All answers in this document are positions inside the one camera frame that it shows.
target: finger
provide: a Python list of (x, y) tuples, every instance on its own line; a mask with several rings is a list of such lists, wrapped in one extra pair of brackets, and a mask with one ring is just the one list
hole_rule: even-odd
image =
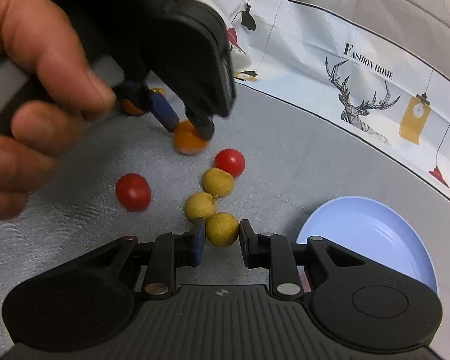
[(12, 219), (20, 214), (27, 201), (26, 193), (0, 191), (0, 220)]
[(91, 113), (113, 106), (113, 91), (89, 69), (77, 34), (50, 0), (0, 0), (1, 46), (56, 101)]
[(0, 135), (0, 190), (37, 190), (51, 178), (55, 167), (55, 159)]
[(71, 115), (37, 100), (22, 105), (11, 122), (15, 139), (52, 157), (70, 150), (82, 137), (84, 127), (80, 113)]

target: light blue bowl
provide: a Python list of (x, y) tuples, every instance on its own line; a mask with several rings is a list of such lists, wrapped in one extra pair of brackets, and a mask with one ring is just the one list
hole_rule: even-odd
[(296, 241), (322, 236), (428, 285), (438, 294), (430, 255), (413, 228), (397, 212), (376, 200), (344, 196), (320, 206)]

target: silver rivet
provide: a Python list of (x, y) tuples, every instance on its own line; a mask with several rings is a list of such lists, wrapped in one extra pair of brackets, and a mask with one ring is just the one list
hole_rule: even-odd
[(168, 291), (168, 287), (162, 283), (150, 283), (145, 286), (145, 292), (150, 295), (163, 295)]
[(296, 295), (300, 292), (300, 287), (293, 283), (283, 283), (277, 287), (277, 291), (282, 295)]

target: cherry tomato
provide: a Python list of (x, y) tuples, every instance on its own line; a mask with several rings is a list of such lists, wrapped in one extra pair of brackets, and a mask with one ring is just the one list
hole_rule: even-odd
[(238, 150), (223, 149), (215, 157), (215, 167), (238, 177), (245, 170), (245, 157)]
[(152, 200), (147, 180), (136, 173), (121, 176), (116, 182), (115, 194), (120, 204), (132, 212), (145, 210)]

